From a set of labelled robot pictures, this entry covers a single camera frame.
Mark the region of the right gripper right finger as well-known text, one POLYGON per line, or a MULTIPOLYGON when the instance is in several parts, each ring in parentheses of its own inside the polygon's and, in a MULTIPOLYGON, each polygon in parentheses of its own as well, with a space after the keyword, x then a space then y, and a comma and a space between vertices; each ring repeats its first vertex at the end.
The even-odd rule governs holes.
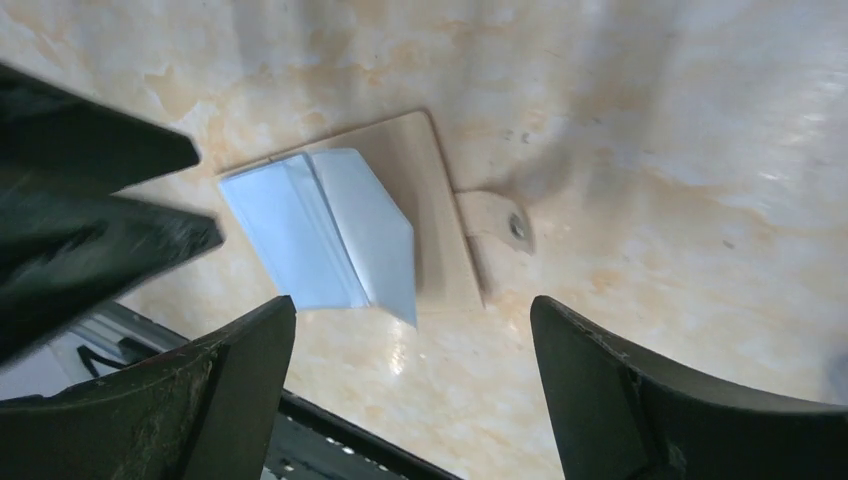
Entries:
POLYGON ((847 410, 743 386, 622 338, 548 296, 530 321, 569 479, 843 479, 847 410))

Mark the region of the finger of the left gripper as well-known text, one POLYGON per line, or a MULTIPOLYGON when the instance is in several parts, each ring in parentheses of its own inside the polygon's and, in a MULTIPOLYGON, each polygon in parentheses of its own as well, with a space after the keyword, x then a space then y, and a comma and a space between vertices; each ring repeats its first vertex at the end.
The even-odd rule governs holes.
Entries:
POLYGON ((111 195, 1 195, 1 361, 223 243, 216 219, 111 195))
POLYGON ((1 64, 1 167, 112 193, 199 164, 192 139, 1 64))

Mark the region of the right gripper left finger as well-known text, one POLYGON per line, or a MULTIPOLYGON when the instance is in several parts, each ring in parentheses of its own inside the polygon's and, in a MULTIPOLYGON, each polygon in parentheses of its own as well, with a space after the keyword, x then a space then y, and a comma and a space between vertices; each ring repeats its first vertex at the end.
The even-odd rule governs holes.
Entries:
POLYGON ((274 298, 177 349, 1 405, 5 479, 257 479, 295 338, 274 298))

